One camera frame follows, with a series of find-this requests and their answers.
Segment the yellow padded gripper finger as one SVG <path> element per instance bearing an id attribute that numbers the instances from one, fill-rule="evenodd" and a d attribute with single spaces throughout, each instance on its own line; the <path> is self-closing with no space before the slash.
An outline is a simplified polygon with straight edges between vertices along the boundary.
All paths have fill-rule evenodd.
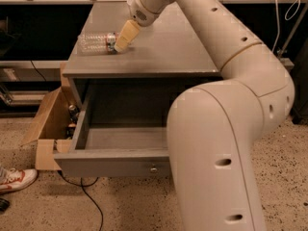
<path id="1" fill-rule="evenodd" d="M 127 20 L 119 33 L 115 42 L 115 51 L 123 52 L 127 49 L 129 44 L 135 39 L 140 32 L 139 24 L 133 20 Z"/>

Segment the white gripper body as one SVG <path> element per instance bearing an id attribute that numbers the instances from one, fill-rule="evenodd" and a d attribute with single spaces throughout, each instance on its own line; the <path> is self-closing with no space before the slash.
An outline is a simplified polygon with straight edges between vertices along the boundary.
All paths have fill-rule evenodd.
<path id="1" fill-rule="evenodd" d="M 128 0 L 131 17 L 142 27 L 154 23 L 160 14 L 159 4 L 154 0 Z"/>

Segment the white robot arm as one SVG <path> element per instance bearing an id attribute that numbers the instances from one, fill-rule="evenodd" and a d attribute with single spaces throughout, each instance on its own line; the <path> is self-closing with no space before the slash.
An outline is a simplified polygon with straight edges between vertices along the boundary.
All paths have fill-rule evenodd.
<path id="1" fill-rule="evenodd" d="M 167 116 L 167 147 L 184 231 L 267 231 L 252 144 L 289 114 L 294 82 L 284 65 L 218 0 L 130 0 L 116 41 L 177 3 L 221 74 L 182 92 Z"/>

